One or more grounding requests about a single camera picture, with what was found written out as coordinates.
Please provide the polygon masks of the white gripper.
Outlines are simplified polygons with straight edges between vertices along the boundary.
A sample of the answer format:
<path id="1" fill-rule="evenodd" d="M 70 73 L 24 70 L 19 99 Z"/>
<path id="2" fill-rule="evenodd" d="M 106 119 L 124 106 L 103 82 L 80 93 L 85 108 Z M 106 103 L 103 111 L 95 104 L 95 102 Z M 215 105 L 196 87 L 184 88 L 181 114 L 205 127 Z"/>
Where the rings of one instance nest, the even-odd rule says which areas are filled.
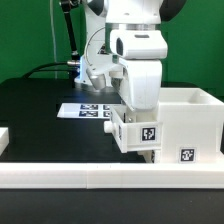
<path id="1" fill-rule="evenodd" d="M 119 95 L 132 111 L 150 111 L 157 107 L 162 79 L 159 60 L 119 59 L 126 69 Z"/>

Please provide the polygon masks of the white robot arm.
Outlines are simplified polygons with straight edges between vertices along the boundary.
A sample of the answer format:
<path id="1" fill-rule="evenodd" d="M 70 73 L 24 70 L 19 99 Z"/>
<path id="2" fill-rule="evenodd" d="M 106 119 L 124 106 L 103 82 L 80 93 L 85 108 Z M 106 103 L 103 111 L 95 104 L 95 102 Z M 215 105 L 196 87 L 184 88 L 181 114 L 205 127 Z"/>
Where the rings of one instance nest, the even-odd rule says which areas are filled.
<path id="1" fill-rule="evenodd" d="M 161 61 L 168 44 L 160 24 L 175 18 L 187 0 L 83 0 L 88 42 L 86 74 L 97 90 L 112 85 L 133 111 L 157 107 Z"/>

